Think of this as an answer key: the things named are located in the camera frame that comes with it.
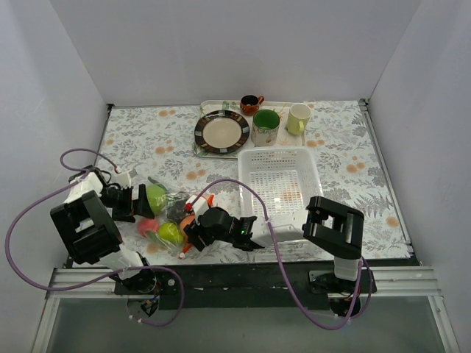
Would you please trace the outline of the green fake pear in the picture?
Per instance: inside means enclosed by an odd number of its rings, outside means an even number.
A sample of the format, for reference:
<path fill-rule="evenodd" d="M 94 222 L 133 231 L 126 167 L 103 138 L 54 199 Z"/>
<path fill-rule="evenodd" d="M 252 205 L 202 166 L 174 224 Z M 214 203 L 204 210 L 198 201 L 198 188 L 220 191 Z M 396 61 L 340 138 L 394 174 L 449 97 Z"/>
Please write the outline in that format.
<path fill-rule="evenodd" d="M 172 222 L 161 224 L 157 233 L 162 240 L 168 241 L 169 243 L 175 245 L 181 244 L 185 240 L 183 234 L 180 231 L 180 228 Z"/>

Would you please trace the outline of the clear zip top bag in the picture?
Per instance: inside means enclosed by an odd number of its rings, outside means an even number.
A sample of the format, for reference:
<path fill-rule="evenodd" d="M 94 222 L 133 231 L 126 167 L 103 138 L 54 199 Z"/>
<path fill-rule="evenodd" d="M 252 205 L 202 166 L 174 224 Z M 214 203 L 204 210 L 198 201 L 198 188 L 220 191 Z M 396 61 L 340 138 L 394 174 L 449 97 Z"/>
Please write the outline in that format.
<path fill-rule="evenodd" d="M 142 218 L 138 234 L 148 241 L 148 254 L 168 254 L 182 260 L 193 247 L 185 233 L 194 220 L 194 212 L 185 208 L 191 194 L 174 191 L 151 177 L 148 181 L 146 196 L 154 218 Z"/>

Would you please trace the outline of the dark purple fake fruit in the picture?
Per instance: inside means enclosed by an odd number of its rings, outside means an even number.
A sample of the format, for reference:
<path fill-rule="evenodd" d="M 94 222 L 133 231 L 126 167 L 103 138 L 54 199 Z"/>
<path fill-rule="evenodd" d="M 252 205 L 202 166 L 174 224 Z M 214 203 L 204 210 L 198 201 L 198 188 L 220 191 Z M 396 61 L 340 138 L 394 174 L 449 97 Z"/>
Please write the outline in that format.
<path fill-rule="evenodd" d="M 187 212 L 185 210 L 186 201 L 175 201 L 167 205 L 166 218 L 168 221 L 179 224 L 185 217 Z"/>

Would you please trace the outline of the white plastic basket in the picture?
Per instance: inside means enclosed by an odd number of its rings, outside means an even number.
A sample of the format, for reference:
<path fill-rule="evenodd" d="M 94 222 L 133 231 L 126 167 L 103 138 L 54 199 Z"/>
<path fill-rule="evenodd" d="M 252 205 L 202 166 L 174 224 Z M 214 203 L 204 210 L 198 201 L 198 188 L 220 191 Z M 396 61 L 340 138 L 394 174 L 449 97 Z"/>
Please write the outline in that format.
<path fill-rule="evenodd" d="M 268 216 L 278 242 L 302 240 L 306 207 L 322 196 L 314 153 L 303 146 L 260 147 L 238 154 L 241 215 L 255 216 L 251 240 L 262 247 L 273 244 Z"/>

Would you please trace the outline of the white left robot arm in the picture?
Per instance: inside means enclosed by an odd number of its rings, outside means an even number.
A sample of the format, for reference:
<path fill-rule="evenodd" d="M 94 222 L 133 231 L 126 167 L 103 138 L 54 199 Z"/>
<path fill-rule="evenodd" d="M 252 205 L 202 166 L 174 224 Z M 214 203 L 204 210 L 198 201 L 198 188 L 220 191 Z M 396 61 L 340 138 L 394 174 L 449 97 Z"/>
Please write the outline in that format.
<path fill-rule="evenodd" d="M 129 250 L 118 222 L 134 223 L 138 216 L 153 219 L 144 184 L 133 198 L 132 178 L 117 175 L 108 183 L 101 170 L 89 165 L 69 178 L 70 192 L 50 216 L 72 260 L 78 264 L 102 265 L 120 272 L 110 276 L 126 289 L 148 294 L 156 290 L 157 277 L 138 252 Z"/>

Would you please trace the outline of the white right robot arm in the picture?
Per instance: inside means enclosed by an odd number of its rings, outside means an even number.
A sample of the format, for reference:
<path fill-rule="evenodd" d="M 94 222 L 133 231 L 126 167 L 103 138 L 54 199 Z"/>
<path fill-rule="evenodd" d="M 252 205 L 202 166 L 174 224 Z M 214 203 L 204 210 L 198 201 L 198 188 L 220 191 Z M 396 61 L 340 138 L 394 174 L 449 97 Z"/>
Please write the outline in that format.
<path fill-rule="evenodd" d="M 266 219 L 264 215 L 236 218 L 201 197 L 191 196 L 185 211 L 194 220 L 184 227 L 188 242 L 198 251 L 216 241 L 246 252 L 278 242 L 308 240 L 334 256 L 334 286 L 350 292 L 360 282 L 358 274 L 363 243 L 364 214 L 322 196 L 294 213 Z"/>

